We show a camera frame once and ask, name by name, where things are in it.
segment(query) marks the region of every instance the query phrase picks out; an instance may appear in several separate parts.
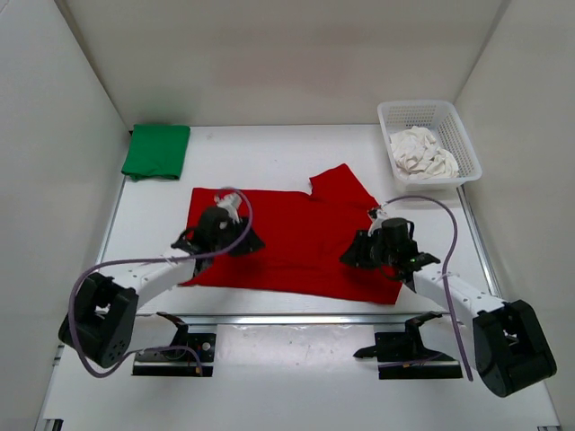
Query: red cloth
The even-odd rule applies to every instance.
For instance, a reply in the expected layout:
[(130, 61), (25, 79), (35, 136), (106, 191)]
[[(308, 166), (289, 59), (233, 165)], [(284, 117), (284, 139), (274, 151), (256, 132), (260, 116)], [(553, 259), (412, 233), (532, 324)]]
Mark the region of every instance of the red cloth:
[[(265, 248), (240, 257), (215, 258), (211, 268), (186, 283), (241, 287), (372, 303), (395, 303), (401, 283), (377, 270), (340, 263), (367, 211), (377, 205), (347, 164), (310, 179), (312, 194), (243, 190), (253, 207), (253, 229)], [(194, 189), (188, 226), (214, 205), (215, 189)], [(247, 216), (242, 205), (240, 216)]]

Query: green cloth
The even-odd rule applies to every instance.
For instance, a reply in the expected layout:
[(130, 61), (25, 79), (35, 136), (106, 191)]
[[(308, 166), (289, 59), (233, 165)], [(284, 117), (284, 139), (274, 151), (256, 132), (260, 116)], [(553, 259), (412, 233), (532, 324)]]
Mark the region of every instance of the green cloth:
[(178, 180), (189, 138), (188, 126), (136, 124), (122, 173), (134, 181)]

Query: purple cable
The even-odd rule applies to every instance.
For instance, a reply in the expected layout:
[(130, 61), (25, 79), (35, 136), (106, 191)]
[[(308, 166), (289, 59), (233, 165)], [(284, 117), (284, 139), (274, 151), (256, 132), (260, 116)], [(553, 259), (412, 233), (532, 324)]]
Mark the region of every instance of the purple cable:
[(434, 356), (430, 356), (427, 359), (413, 359), (412, 361), (403, 361), (403, 362), (389, 362), (387, 364), (381, 364), (378, 365), (379, 368), (390, 368), (392, 366), (406, 366), (406, 365), (423, 365), (426, 364), (429, 361), (432, 361), (434, 359), (437, 359), (438, 357), (440, 357), (442, 354), (441, 353), (437, 353)]
[[(238, 195), (240, 195), (243, 202), (248, 207), (248, 223), (245, 226), (245, 229), (243, 229), (243, 232), (240, 234), (240, 236), (238, 236), (234, 242), (232, 242), (230, 245), (223, 248), (222, 250), (212, 251), (210, 253), (201, 253), (201, 254), (190, 255), (190, 256), (185, 256), (182, 258), (169, 258), (168, 260), (170, 262), (178, 263), (178, 262), (183, 262), (185, 260), (191, 260), (191, 259), (212, 259), (212, 258), (215, 258), (217, 256), (221, 256), (223, 254), (228, 253), (231, 249), (236, 247), (240, 242), (243, 241), (243, 239), (246, 237), (248, 232), (250, 232), (250, 229), (252, 228), (252, 223), (253, 223), (252, 203), (242, 193), (242, 191), (240, 191), (238, 189), (234, 189), (233, 187), (224, 187), (224, 188), (220, 189), (220, 191), (225, 191), (225, 190), (231, 190), (231, 191), (237, 193)], [(98, 263), (97, 265), (94, 265), (93, 267), (88, 268), (86, 271), (84, 271), (82, 274), (80, 274), (80, 277), (78, 277), (78, 279), (75, 281), (74, 286), (72, 287), (72, 292), (70, 293), (70, 299), (68, 301), (68, 324), (70, 327), (70, 337), (72, 338), (72, 347), (75, 349), (76, 353), (78, 354), (78, 358), (80, 359), (80, 362), (82, 363), (82, 365), (84, 366), (86, 371), (88, 373), (90, 373), (92, 376), (97, 377), (97, 378), (108, 377), (109, 375), (113, 374), (122, 365), (122, 363), (128, 358), (128, 356), (130, 356), (132, 353), (134, 353), (134, 351), (126, 353), (118, 361), (118, 363), (116, 363), (112, 368), (110, 368), (109, 370), (107, 370), (103, 373), (99, 373), (98, 371), (96, 371), (92, 368), (92, 366), (88, 362), (88, 358), (86, 357), (84, 351), (82, 350), (82, 346), (80, 345), (80, 339), (78, 338), (77, 327), (75, 326), (75, 297), (78, 294), (78, 291), (80, 290), (80, 286), (82, 285), (84, 280), (86, 280), (88, 278), (88, 276), (90, 274), (92, 274), (93, 272), (95, 272), (101, 268), (112, 267), (112, 266), (116, 266), (116, 265), (126, 265), (126, 264), (130, 264), (130, 263), (163, 263), (163, 262), (166, 262), (166, 258), (110, 260), (107, 262)], [(202, 375), (202, 365), (201, 365), (201, 362), (199, 361), (198, 354), (192, 348), (189, 348), (188, 346), (151, 347), (151, 348), (146, 348), (144, 350), (152, 350), (152, 351), (157, 351), (157, 352), (163, 352), (166, 350), (185, 350), (187, 352), (190, 352), (194, 356), (194, 358), (196, 359), (196, 362), (197, 362), (197, 365), (199, 368), (199, 374)]]
[(447, 299), (447, 307), (449, 308), (449, 314), (451, 314), (451, 324), (453, 325), (453, 332), (456, 336), (457, 347), (459, 348), (459, 354), (461, 355), (461, 362), (464, 364), (465, 373), (467, 374), (467, 379), (472, 382), (473, 381), (473, 374), (471, 372), (471, 366), (469, 366), (469, 360), (467, 359), (467, 354), (465, 353), (464, 342), (461, 340), (461, 332), (459, 331), (459, 326), (457, 325), (457, 316), (456, 316), (456, 309), (453, 305), (453, 299), (451, 298), (451, 291), (449, 290), (449, 282), (447, 281), (447, 265), (451, 260), (451, 256), (453, 256), (453, 252), (456, 249), (457, 244), (457, 220), (456, 216), (453, 214), (447, 205), (443, 202), (438, 201), (434, 198), (428, 198), (427, 196), (422, 195), (409, 195), (409, 196), (400, 196), (398, 198), (393, 198), (385, 202), (386, 204), (391, 204), (398, 200), (404, 199), (423, 199), (428, 200), (429, 202), (433, 202), (443, 209), (447, 211), (449, 217), (451, 217), (451, 222), (453, 223), (453, 241), (451, 242), (451, 246), (449, 247), (449, 251), (447, 252), (446, 258), (443, 261), (443, 267), (441, 268), (441, 276), (443, 278), (443, 287), (446, 291), (446, 299)]

